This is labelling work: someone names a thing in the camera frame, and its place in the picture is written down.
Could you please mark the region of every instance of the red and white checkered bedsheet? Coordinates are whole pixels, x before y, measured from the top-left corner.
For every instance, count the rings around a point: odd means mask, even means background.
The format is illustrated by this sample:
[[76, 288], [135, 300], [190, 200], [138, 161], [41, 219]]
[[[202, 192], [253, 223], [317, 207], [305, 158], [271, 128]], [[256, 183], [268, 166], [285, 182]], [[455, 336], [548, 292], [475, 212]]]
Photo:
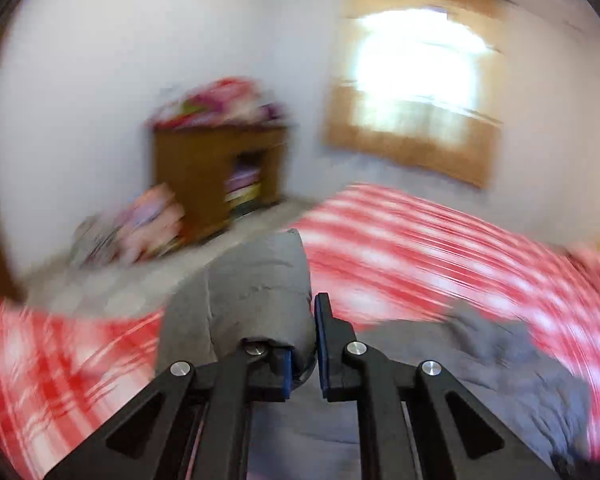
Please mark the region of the red and white checkered bedsheet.
[[[348, 187], [296, 225], [312, 289], [357, 328], [438, 319], [450, 296], [519, 317], [539, 348], [585, 378], [600, 457], [600, 253], [557, 254], [521, 235], [395, 190]], [[151, 378], [161, 312], [54, 317], [0, 302], [0, 446], [41, 478]]]

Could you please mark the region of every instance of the floor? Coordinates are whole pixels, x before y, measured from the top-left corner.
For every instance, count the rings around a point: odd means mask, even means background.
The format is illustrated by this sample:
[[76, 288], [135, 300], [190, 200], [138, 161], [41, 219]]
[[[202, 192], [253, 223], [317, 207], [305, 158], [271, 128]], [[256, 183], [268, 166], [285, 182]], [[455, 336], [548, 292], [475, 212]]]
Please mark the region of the floor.
[[163, 306], [178, 284], [216, 256], [245, 240], [282, 229], [312, 205], [288, 200], [253, 212], [207, 243], [154, 262], [98, 269], [60, 265], [30, 280], [27, 304], [56, 314], [85, 317], [137, 317]]

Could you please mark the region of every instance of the curtain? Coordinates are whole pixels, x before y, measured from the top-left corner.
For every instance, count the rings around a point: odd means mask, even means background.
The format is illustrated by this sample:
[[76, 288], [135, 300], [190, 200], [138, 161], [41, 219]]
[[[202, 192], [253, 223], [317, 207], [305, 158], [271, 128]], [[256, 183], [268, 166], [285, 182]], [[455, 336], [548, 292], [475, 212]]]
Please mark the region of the curtain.
[[345, 0], [325, 142], [488, 185], [503, 0]]

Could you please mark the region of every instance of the gray fabric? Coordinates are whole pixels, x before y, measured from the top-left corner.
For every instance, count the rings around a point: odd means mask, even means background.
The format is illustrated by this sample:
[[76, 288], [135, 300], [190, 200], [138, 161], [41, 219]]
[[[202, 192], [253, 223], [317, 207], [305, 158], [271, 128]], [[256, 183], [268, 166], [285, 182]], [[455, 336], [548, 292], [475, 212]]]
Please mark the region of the gray fabric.
[[243, 340], [293, 349], [296, 371], [312, 363], [315, 326], [309, 267], [295, 229], [225, 252], [191, 276], [168, 303], [156, 372], [186, 360], [201, 366]]
[[[359, 339], [396, 361], [439, 361], [548, 465], [586, 430], [586, 383], [539, 352], [522, 322], [490, 322], [460, 304], [445, 322], [385, 322]], [[322, 399], [316, 370], [285, 404], [254, 410], [250, 470], [269, 480], [358, 479], [357, 423], [355, 403]]]

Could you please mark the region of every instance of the triangular cutout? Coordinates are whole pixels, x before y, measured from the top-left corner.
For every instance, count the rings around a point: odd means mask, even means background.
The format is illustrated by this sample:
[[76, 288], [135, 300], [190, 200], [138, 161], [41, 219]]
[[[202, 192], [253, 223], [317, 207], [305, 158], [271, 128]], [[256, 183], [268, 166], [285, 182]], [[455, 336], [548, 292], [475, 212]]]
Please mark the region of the triangular cutout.
[[455, 392], [446, 394], [467, 456], [476, 460], [504, 447], [504, 440]]
[[157, 394], [142, 405], [129, 419], [107, 438], [107, 447], [129, 458], [140, 458], [154, 430], [155, 421], [164, 402]]

